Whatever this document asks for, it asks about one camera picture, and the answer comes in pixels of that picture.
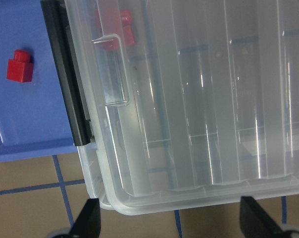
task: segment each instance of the transparent plastic box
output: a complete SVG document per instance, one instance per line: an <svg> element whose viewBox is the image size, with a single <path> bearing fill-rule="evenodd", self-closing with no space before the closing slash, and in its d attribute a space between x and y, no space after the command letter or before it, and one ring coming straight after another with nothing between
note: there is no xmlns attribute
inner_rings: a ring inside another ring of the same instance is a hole
<svg viewBox="0 0 299 238"><path fill-rule="evenodd" d="M78 150L102 207L299 193L299 0L65 3L96 139Z"/></svg>

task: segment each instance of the tiled floor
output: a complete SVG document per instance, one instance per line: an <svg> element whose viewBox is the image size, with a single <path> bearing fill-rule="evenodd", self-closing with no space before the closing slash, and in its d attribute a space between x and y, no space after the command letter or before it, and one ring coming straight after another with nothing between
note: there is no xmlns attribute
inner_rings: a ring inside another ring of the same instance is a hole
<svg viewBox="0 0 299 238"><path fill-rule="evenodd" d="M0 163L0 238L46 238L70 228L88 194L77 153ZM260 201L281 223L281 199ZM288 222L299 226L299 195L287 197ZM242 238L239 204L180 211L185 238ZM174 212L124 216L101 210L101 238L177 238Z"/></svg>

